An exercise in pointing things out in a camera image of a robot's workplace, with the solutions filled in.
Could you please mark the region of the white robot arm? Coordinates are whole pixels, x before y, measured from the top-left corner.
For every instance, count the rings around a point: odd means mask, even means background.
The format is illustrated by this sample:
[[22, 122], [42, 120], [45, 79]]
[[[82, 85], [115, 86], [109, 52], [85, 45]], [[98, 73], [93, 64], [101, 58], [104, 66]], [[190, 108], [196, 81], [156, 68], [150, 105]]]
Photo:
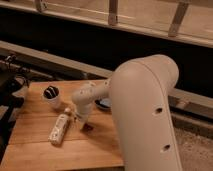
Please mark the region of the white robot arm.
[[178, 66], [168, 56], [132, 59], [104, 82], [74, 91], [72, 102], [86, 122], [93, 101], [110, 100], [125, 171], [182, 171], [168, 103], [178, 78]]

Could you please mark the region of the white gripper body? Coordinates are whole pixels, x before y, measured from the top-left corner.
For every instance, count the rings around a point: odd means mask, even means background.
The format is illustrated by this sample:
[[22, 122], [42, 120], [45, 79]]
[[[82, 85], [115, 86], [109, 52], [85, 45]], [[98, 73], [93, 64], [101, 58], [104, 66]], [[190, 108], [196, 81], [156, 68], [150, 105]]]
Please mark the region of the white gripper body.
[[76, 117], [80, 122], [81, 130], [83, 130], [83, 126], [88, 124], [88, 118], [91, 113], [90, 109], [87, 108], [77, 108], [76, 109]]

